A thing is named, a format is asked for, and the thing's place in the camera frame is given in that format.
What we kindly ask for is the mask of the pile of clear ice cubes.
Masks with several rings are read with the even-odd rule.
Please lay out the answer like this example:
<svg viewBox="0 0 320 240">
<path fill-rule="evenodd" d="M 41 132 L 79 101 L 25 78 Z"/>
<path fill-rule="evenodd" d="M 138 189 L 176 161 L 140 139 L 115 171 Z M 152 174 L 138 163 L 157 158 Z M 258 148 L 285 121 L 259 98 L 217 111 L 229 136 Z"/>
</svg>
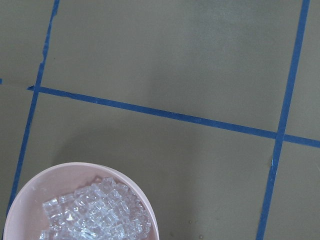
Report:
<svg viewBox="0 0 320 240">
<path fill-rule="evenodd" d="M 41 240 L 145 240 L 152 228 L 141 199 L 113 177 L 52 198 L 42 208 L 49 227 Z"/>
</svg>

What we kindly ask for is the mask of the pink bowl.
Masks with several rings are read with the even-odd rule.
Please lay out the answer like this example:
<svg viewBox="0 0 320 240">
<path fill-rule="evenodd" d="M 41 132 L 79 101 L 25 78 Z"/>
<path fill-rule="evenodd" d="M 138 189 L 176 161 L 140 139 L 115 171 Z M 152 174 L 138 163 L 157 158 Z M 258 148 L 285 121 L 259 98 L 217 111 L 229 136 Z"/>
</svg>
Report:
<svg viewBox="0 0 320 240">
<path fill-rule="evenodd" d="M 3 239 L 37 240 L 49 226 L 42 204 L 90 185 L 98 179 L 112 177 L 127 185 L 140 198 L 151 219 L 150 240 L 158 240 L 159 229 L 155 213 L 145 193 L 125 174 L 99 164 L 68 162 L 43 170 L 29 180 L 15 197 L 5 221 Z"/>
</svg>

